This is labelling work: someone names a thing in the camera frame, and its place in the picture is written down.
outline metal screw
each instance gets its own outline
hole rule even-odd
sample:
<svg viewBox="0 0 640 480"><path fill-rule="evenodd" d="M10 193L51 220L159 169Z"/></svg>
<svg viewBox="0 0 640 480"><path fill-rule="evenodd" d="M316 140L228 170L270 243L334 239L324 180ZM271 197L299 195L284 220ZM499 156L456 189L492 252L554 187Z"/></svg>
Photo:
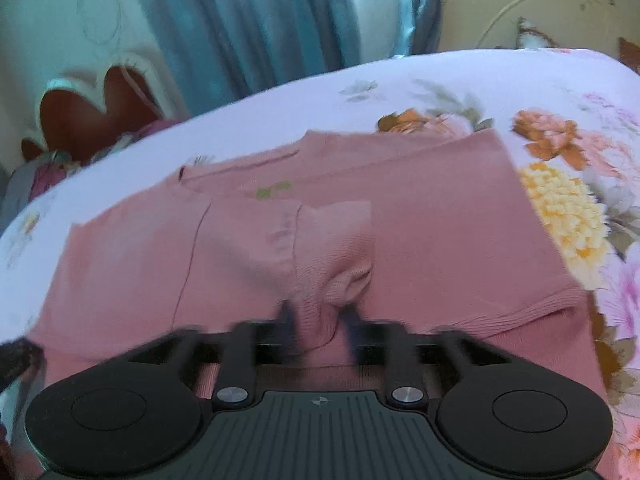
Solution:
<svg viewBox="0 0 640 480"><path fill-rule="evenodd" d="M411 402L418 402L421 400L424 397L424 394L418 388L402 386L393 390L391 396L398 402L410 404Z"/></svg>
<svg viewBox="0 0 640 480"><path fill-rule="evenodd" d="M234 404L236 402L242 402L249 396L249 394L244 388L240 388L238 386L228 386L219 390L216 396L219 400L222 400L222 402L229 402L230 404Z"/></svg>

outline pillow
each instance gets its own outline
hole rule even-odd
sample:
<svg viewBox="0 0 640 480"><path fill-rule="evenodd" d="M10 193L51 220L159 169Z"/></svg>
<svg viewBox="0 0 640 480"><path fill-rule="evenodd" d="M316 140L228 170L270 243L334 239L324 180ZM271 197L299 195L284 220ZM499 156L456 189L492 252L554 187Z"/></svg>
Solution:
<svg viewBox="0 0 640 480"><path fill-rule="evenodd" d="M559 48L560 45L531 23L527 18L518 20L516 48Z"/></svg>
<svg viewBox="0 0 640 480"><path fill-rule="evenodd" d="M640 46L620 38L620 63L640 74Z"/></svg>

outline yellow flower print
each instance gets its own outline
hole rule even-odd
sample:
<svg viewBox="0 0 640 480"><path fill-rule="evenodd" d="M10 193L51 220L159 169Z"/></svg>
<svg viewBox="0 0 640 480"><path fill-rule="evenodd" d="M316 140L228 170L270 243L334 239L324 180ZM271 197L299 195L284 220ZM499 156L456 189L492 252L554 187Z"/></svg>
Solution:
<svg viewBox="0 0 640 480"><path fill-rule="evenodd" d="M556 243L569 272L587 290L600 286L598 268L612 250L606 241L606 207L579 179L545 162L521 168L520 181Z"/></svg>

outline wall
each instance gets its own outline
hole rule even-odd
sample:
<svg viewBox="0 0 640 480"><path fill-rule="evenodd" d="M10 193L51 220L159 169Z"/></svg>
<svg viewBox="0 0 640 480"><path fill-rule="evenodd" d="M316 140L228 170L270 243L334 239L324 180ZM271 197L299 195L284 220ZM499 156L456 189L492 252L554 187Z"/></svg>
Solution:
<svg viewBox="0 0 640 480"><path fill-rule="evenodd" d="M94 84L97 67L125 50L154 63L184 115L138 0L0 0L0 71L6 73L0 98L14 94L17 138L34 127L34 108L48 80L75 75Z"/></svg>

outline blue curtain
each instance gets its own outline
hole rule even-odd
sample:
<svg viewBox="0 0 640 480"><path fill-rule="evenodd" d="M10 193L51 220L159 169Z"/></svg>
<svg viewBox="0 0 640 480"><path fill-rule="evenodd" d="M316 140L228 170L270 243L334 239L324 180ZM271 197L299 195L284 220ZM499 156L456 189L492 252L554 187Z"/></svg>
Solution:
<svg viewBox="0 0 640 480"><path fill-rule="evenodd" d="M400 0L396 54L430 54L440 41L440 0Z"/></svg>
<svg viewBox="0 0 640 480"><path fill-rule="evenodd" d="M194 115L360 60L351 0L141 1Z"/></svg>

